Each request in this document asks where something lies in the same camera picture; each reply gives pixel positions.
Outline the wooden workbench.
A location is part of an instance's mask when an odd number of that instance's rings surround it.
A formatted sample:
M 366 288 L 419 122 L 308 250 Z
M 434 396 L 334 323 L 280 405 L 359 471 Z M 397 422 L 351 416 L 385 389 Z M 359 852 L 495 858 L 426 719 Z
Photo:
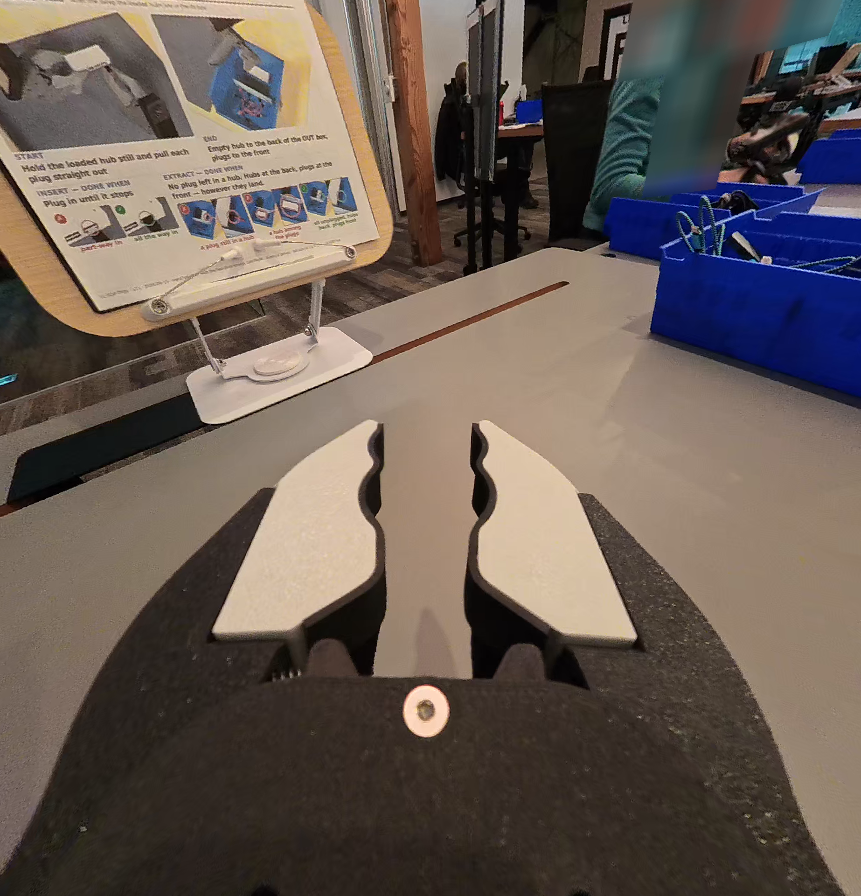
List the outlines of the wooden workbench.
M 787 63 L 792 49 L 764 53 L 754 67 L 738 110 L 738 127 L 750 130 L 770 116 L 804 114 L 802 136 L 814 138 L 826 117 L 861 102 L 861 42 L 817 48 L 808 59 Z

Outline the grey standing panel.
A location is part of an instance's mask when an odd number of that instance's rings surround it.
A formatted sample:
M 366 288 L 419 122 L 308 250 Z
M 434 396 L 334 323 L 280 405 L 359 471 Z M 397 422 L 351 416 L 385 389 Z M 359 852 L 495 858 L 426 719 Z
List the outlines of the grey standing panel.
M 466 161 L 474 180 L 492 184 L 500 126 L 504 1 L 476 2 L 466 17 Z

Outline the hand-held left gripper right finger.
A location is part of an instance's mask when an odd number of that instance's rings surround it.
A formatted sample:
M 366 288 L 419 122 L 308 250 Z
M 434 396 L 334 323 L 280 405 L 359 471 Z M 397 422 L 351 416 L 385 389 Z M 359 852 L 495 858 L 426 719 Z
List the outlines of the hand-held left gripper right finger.
M 570 479 L 490 420 L 472 424 L 464 611 L 474 678 L 527 645 L 546 678 L 581 678 L 575 648 L 632 651 L 639 633 Z

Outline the blue plastic bin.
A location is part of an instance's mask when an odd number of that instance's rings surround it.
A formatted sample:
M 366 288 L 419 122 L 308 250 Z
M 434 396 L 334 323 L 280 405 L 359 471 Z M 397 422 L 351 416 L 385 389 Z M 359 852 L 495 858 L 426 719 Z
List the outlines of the blue plastic bin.
M 815 140 L 797 164 L 801 185 L 861 185 L 861 128 Z

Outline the wooden document stand white base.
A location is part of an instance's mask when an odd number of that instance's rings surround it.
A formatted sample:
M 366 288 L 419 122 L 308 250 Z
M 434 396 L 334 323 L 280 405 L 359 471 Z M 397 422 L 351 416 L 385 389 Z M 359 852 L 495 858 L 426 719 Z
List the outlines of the wooden document stand white base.
M 380 247 L 365 250 L 362 263 L 230 304 L 196 309 L 182 318 L 153 322 L 142 318 L 137 308 L 98 316 L 81 300 L 78 288 L 56 261 L 0 169 L 0 251 L 35 302 L 57 321 L 99 337 L 133 337 L 191 322 L 207 361 L 187 376 L 186 388 L 206 424 L 237 420 L 350 375 L 372 360 L 371 352 L 354 337 L 336 326 L 322 325 L 324 288 L 326 280 L 335 275 L 380 259 L 392 238 L 392 215 L 341 50 L 320 13 L 310 5 L 318 17 L 322 44 L 331 48 L 332 68 L 336 74 L 346 73 L 350 87 L 345 88 L 345 99 L 351 102 L 351 109 L 359 110 L 364 149 L 368 150 L 361 156 L 378 171 L 378 187 L 372 197 L 384 227 Z

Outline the glass floor partition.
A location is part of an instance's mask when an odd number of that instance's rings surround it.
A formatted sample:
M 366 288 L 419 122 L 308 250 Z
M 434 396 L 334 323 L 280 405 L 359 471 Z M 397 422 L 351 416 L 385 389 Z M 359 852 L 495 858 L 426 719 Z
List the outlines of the glass floor partition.
M 0 404 L 192 338 L 186 323 L 123 338 L 75 330 L 48 315 L 14 273 L 0 270 Z

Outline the blue bin with black divider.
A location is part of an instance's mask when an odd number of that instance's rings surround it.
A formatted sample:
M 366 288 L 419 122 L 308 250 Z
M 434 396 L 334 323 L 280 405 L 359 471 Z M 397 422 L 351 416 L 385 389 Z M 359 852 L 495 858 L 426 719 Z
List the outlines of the blue bin with black divider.
M 734 231 L 773 264 L 742 260 Z M 651 331 L 861 399 L 861 218 L 748 212 L 719 253 L 664 245 Z
M 808 213 L 822 189 L 800 185 L 718 183 L 705 192 L 679 193 L 667 200 L 616 198 L 604 222 L 604 235 L 613 251 L 659 261 L 661 248 L 689 239 L 694 248 L 715 246 L 729 233 L 729 222 L 748 212 L 771 220 L 783 212 Z

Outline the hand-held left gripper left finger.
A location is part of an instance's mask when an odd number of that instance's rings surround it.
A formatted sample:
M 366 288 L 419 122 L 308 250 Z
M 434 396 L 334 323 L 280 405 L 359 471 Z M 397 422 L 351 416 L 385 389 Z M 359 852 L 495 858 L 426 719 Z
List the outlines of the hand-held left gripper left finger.
M 373 668 L 387 608 L 378 521 L 383 426 L 365 420 L 317 448 L 277 483 L 211 634 L 278 642 L 303 669 L 320 641 Z

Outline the black mesh chair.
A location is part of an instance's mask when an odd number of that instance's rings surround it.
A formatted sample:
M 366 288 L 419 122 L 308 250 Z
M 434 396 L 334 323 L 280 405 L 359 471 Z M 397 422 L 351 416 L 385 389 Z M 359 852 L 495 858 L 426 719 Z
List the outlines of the black mesh chair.
M 584 251 L 604 242 L 587 229 L 589 203 L 602 150 L 613 81 L 542 87 L 549 190 L 548 248 Z

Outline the wooden post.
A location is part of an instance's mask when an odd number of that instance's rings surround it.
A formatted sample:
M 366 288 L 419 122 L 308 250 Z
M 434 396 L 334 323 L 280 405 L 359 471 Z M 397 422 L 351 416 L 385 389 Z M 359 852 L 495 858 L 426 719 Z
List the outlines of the wooden post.
M 418 1 L 386 1 L 391 70 L 396 81 L 393 104 L 402 171 L 405 212 L 413 262 L 441 262 L 436 179 L 431 149 L 425 79 L 422 19 Z

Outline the printed instruction sheet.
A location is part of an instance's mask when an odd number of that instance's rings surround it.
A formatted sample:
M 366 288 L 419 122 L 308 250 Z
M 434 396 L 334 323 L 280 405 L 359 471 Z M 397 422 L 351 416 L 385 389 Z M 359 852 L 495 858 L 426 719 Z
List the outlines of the printed instruction sheet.
M 98 316 L 182 318 L 380 247 L 308 2 L 0 2 L 0 169 Z

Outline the dark furniture legs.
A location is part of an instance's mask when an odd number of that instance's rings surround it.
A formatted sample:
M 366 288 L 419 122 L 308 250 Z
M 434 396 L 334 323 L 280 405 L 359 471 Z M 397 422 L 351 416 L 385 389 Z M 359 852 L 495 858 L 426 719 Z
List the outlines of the dark furniture legs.
M 503 237 L 503 260 L 514 260 L 523 252 L 524 242 L 530 232 L 519 222 L 519 207 L 503 201 L 500 195 L 500 178 L 497 170 L 490 182 L 471 182 L 462 190 L 459 201 L 465 210 L 466 225 L 453 237 L 458 248 L 467 245 L 467 261 L 462 274 L 468 276 L 493 265 L 492 240 L 495 234 Z

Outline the brown wooden desk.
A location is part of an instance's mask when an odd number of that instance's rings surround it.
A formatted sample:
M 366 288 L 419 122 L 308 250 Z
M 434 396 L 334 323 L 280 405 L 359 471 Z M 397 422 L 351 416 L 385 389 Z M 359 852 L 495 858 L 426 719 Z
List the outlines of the brown wooden desk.
M 499 129 L 496 140 L 496 162 L 501 167 L 500 195 L 522 210 L 539 207 L 530 180 L 534 169 L 536 146 L 543 139 L 540 123 L 514 125 Z

